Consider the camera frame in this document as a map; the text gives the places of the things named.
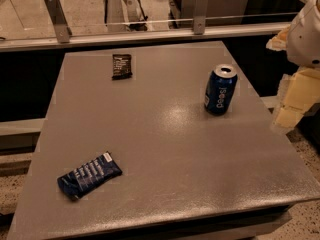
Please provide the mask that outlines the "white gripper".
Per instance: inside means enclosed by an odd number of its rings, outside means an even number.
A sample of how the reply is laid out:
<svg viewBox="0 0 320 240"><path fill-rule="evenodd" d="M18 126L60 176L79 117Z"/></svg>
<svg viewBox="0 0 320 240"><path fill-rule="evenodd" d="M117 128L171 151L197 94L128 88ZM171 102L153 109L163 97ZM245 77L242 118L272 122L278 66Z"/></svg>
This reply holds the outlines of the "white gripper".
<svg viewBox="0 0 320 240"><path fill-rule="evenodd" d="M273 128L293 129L305 113L320 102L319 0L309 0L295 16L290 27L272 37L266 48L286 51L290 62L305 66L299 67L292 76L283 75L273 112Z"/></svg>

